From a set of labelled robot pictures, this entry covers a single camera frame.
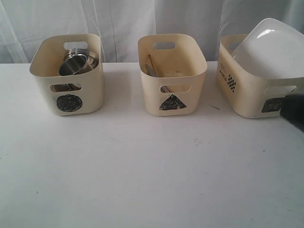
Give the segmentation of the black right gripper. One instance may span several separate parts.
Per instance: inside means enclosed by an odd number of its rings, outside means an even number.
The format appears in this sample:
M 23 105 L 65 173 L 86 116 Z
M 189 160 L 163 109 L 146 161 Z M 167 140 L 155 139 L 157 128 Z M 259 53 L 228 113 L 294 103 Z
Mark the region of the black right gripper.
M 280 116 L 304 132 L 304 94 L 287 95 L 282 101 Z

